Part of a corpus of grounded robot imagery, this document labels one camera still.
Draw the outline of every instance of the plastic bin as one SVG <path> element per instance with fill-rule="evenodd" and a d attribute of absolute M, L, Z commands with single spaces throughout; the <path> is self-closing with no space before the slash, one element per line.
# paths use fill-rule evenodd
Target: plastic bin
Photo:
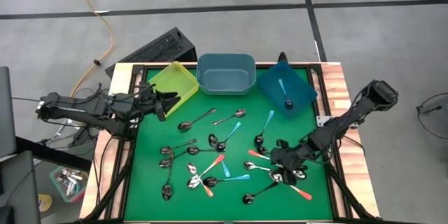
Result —
<path fill-rule="evenodd" d="M 197 61 L 196 79 L 208 95 L 245 95 L 256 77 L 256 64 L 247 54 L 205 54 Z"/>
<path fill-rule="evenodd" d="M 285 107 L 285 95 L 280 87 L 283 80 L 288 99 L 293 103 L 291 110 Z M 258 77 L 257 85 L 261 92 L 272 100 L 286 117 L 292 118 L 317 98 L 317 92 L 306 83 L 287 62 L 279 62 Z"/>
<path fill-rule="evenodd" d="M 174 107 L 172 107 L 166 116 L 168 117 L 186 100 L 192 97 L 198 90 L 196 78 L 179 62 L 173 62 L 165 67 L 158 74 L 149 80 L 149 83 L 156 84 L 154 89 L 160 92 L 177 92 L 181 98 Z"/>
<path fill-rule="evenodd" d="M 61 195 L 62 199 L 64 199 L 65 202 L 77 202 L 78 200 L 81 200 L 84 198 L 85 188 L 87 186 L 87 179 L 83 179 L 82 181 L 79 181 L 80 183 L 80 191 L 74 194 L 71 194 L 67 196 L 67 185 L 60 183 L 56 180 L 56 178 L 62 174 L 62 170 L 65 167 L 58 166 L 56 169 L 54 169 L 50 173 L 50 179 L 55 184 L 57 191 L 59 191 L 59 194 Z"/>

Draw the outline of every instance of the table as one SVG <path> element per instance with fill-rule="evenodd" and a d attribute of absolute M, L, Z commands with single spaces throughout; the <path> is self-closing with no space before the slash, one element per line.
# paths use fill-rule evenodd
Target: table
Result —
<path fill-rule="evenodd" d="M 258 68 L 267 68 L 273 65 L 274 62 L 259 62 Z M 274 140 L 278 135 L 287 139 L 291 143 L 297 143 L 297 140 L 313 130 L 316 126 L 314 116 L 318 113 L 325 115 L 326 112 L 331 112 L 333 116 L 341 115 L 350 106 L 350 100 L 345 85 L 344 76 L 342 73 L 342 67 L 340 63 L 290 63 L 295 67 L 299 67 L 297 72 L 306 81 L 313 84 L 314 88 L 318 92 L 318 99 L 316 105 L 305 109 L 305 112 L 294 122 L 287 122 L 282 120 L 280 113 L 276 120 L 272 120 L 266 131 L 266 147 L 271 148 L 274 146 Z M 161 69 L 167 64 L 165 63 L 146 63 L 146 64 L 130 64 L 123 63 L 117 64 L 115 67 L 115 73 L 111 83 L 110 92 L 126 92 L 132 91 L 130 88 L 131 83 L 138 85 L 142 78 L 151 78 L 151 75 L 157 73 L 157 69 Z M 195 63 L 185 63 L 187 67 L 195 67 Z M 325 92 L 321 94 L 321 88 L 325 87 Z M 257 90 L 252 90 L 247 97 L 240 97 L 240 101 L 235 101 L 229 97 L 213 97 L 212 99 L 200 91 L 182 105 L 175 113 L 172 113 L 166 122 L 160 123 L 157 119 L 150 115 L 139 126 L 139 137 L 135 148 L 134 165 L 132 168 L 131 179 L 127 179 L 119 187 L 113 203 L 110 205 L 107 216 L 117 217 L 124 216 L 125 220 L 130 221 L 303 221 L 303 220 L 331 220 L 333 216 L 346 216 L 344 210 L 344 204 L 340 191 L 336 185 L 326 183 L 326 175 L 320 165 L 309 164 L 310 169 L 307 171 L 309 178 L 301 181 L 297 184 L 300 189 L 307 191 L 313 195 L 313 200 L 308 202 L 302 199 L 297 193 L 285 185 L 279 185 L 276 188 L 265 192 L 265 195 L 260 195 L 259 198 L 251 205 L 245 206 L 242 204 L 242 196 L 245 193 L 255 193 L 265 186 L 269 185 L 269 179 L 266 178 L 266 174 L 263 171 L 246 171 L 242 168 L 242 162 L 251 160 L 257 165 L 268 167 L 267 160 L 257 159 L 256 157 L 249 156 L 247 149 L 252 146 L 253 138 L 258 134 L 263 127 L 264 121 L 269 111 L 269 101 L 263 99 L 256 99 L 259 96 Z M 184 135 L 179 134 L 177 130 L 164 130 L 165 128 L 174 128 L 179 122 L 183 120 L 191 120 L 196 116 L 208 111 L 211 105 L 217 107 L 215 115 L 210 115 L 209 118 L 203 119 L 195 125 L 188 133 Z M 219 184 L 215 188 L 212 188 L 215 193 L 214 198 L 209 199 L 202 188 L 196 188 L 194 190 L 187 190 L 185 187 L 188 180 L 188 172 L 186 168 L 181 164 L 185 162 L 194 162 L 198 166 L 198 170 L 203 171 L 215 158 L 216 153 L 200 153 L 198 156 L 191 157 L 185 154 L 174 161 L 173 177 L 171 178 L 171 184 L 174 187 L 174 196 L 169 202 L 164 202 L 161 197 L 161 187 L 167 179 L 167 170 L 158 167 L 158 162 L 164 158 L 158 153 L 158 150 L 162 146 L 175 146 L 177 143 L 185 142 L 191 138 L 198 138 L 197 145 L 201 148 L 207 147 L 205 141 L 207 141 L 208 133 L 214 133 L 218 138 L 225 138 L 230 130 L 233 128 L 237 119 L 232 119 L 227 122 L 223 122 L 220 127 L 212 128 L 210 121 L 223 117 L 228 113 L 232 113 L 235 109 L 244 107 L 248 110 L 245 118 L 241 119 L 241 129 L 235 133 L 235 139 L 229 140 L 229 146 L 234 145 L 233 148 L 227 148 L 226 151 L 226 164 L 229 167 L 232 176 L 238 176 L 242 174 L 250 174 L 250 181 L 233 181 L 226 182 L 222 185 Z M 300 123 L 299 130 L 276 130 Z M 157 125 L 154 130 L 151 131 L 150 141 L 140 141 L 140 139 L 149 139 L 148 131 L 152 125 Z M 359 140 L 359 136 L 356 130 L 350 129 L 347 136 Z M 99 159 L 104 152 L 106 142 L 109 140 L 110 135 L 107 132 L 101 132 L 97 147 L 95 149 L 95 160 L 99 164 Z M 101 173 L 102 181 L 100 186 L 100 193 L 103 195 L 111 181 L 112 173 L 115 174 L 118 170 L 118 166 L 114 167 L 114 163 L 118 163 L 121 160 L 121 165 L 127 156 L 127 149 L 129 144 L 121 144 L 116 140 L 108 145 L 106 149 L 103 171 Z M 357 197 L 361 204 L 373 215 L 378 216 L 377 205 L 375 202 L 375 196 L 373 195 L 372 186 L 370 184 L 370 177 L 367 170 L 367 165 L 363 157 L 362 150 L 348 141 L 342 142 L 340 152 L 340 163 L 342 164 L 342 170 L 344 171 L 344 178 L 346 184 L 351 189 L 353 194 Z M 219 179 L 223 178 L 223 170 L 220 165 L 213 168 L 207 176 L 216 176 Z M 89 183 L 81 209 L 80 217 L 88 215 L 95 206 L 95 197 L 97 194 L 97 186 L 95 183 L 95 173 L 90 172 Z M 283 204 L 273 202 L 272 197 L 281 195 L 284 199 Z M 332 202 L 331 195 L 334 195 L 334 202 Z M 122 203 L 121 199 L 127 199 L 126 204 Z M 187 210 L 179 211 L 177 217 L 172 217 L 172 209 L 180 209 L 188 202 L 194 202 L 202 208 L 197 213 L 186 207 Z M 167 207 L 160 207 L 163 204 L 169 204 Z M 233 213 L 231 216 L 228 214 L 220 213 L 217 210 L 217 206 L 210 206 L 211 204 L 221 206 L 224 210 Z M 281 210 L 281 207 L 290 207 L 290 211 L 285 216 L 277 214 L 275 209 Z M 307 211 L 300 211 L 298 209 L 307 208 Z"/>

